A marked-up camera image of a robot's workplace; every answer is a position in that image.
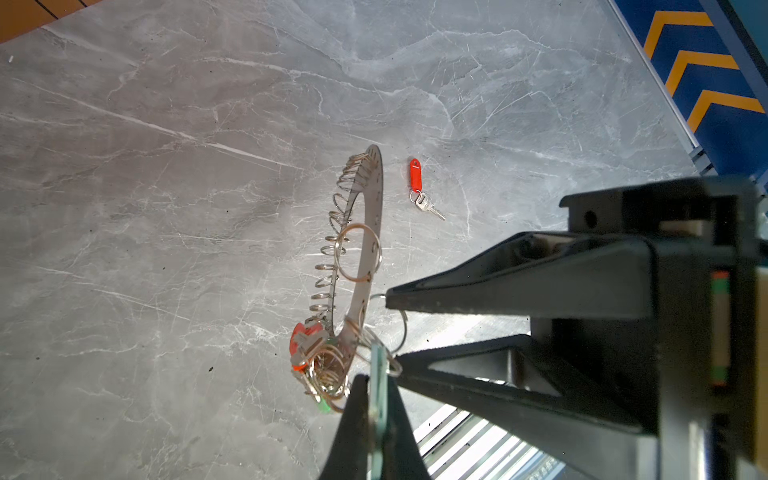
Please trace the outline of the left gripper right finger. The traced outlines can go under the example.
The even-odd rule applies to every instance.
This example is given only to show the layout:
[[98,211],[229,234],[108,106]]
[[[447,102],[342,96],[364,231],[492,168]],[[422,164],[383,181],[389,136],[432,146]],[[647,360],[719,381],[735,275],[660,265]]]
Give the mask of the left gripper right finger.
[[430,480],[398,386],[388,378],[387,424],[383,440],[384,480]]

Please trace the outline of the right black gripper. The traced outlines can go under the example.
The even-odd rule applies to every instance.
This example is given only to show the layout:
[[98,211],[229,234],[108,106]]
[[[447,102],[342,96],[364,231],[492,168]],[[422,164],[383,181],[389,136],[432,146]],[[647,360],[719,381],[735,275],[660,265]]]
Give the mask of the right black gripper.
[[573,194],[572,233],[523,232],[386,293],[389,309],[520,315],[652,432],[664,479],[758,457],[758,196],[737,177]]

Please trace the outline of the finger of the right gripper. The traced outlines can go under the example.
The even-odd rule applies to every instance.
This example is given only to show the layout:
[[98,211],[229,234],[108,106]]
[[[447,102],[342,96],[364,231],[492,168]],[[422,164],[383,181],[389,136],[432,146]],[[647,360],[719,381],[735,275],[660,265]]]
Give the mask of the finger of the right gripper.
[[528,335],[414,351],[399,386],[468,411],[593,479],[656,479],[637,415]]

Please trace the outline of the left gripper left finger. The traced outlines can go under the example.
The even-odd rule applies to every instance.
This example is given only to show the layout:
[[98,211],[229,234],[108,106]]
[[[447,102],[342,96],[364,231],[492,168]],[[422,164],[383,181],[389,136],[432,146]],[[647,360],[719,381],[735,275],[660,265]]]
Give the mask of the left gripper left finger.
[[369,421],[367,375],[352,383],[336,435],[319,480],[365,480],[368,472]]

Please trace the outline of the pale green key tag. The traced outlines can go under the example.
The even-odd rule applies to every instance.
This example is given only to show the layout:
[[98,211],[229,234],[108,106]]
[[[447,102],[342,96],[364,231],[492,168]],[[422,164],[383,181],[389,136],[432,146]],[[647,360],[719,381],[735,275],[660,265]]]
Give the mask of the pale green key tag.
[[388,421],[388,366],[385,349],[373,344],[369,381],[369,478],[379,480],[383,475],[384,438]]

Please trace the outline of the bunch of coloured key tags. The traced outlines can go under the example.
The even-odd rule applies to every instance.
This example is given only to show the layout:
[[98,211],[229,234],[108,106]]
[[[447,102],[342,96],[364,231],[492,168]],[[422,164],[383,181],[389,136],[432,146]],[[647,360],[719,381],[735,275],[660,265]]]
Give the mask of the bunch of coloured key tags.
[[348,365],[336,339],[317,320],[295,325],[289,342],[292,373],[325,411],[342,413],[349,394]]

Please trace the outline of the red tag with small key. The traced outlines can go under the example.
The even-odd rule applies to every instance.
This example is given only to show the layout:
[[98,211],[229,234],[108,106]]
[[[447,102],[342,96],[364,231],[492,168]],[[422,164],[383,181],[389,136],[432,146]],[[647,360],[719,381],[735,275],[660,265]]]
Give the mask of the red tag with small key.
[[437,218],[445,221],[446,217],[440,213],[428,198],[423,190],[422,183],[422,165],[417,158],[412,158],[409,162],[410,172],[410,193],[409,200],[421,211],[431,213]]

